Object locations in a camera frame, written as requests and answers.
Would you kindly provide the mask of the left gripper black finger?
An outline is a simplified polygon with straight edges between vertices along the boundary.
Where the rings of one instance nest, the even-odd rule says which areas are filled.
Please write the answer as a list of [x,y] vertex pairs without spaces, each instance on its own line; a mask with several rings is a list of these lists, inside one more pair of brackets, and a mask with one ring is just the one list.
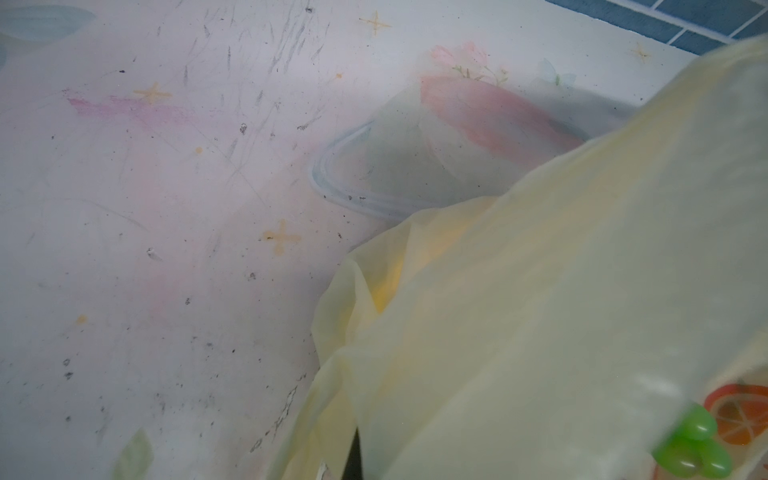
[[356,431],[345,464],[342,480],[363,480],[362,455],[359,432]]

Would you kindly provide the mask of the cream printed plastic bag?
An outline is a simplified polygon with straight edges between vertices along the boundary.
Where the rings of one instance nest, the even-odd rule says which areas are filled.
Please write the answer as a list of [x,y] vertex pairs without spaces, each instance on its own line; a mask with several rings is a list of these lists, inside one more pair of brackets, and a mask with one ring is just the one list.
[[271,479],[680,479],[692,403],[767,475],[767,38],[692,61],[507,193],[351,251]]

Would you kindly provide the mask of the green grape bunch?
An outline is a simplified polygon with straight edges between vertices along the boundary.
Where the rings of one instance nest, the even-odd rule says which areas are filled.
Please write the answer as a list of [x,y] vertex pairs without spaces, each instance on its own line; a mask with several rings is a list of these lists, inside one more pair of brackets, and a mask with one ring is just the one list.
[[717,422],[692,403],[677,427],[652,451],[657,466],[682,479],[724,479],[733,471],[730,454],[716,440]]

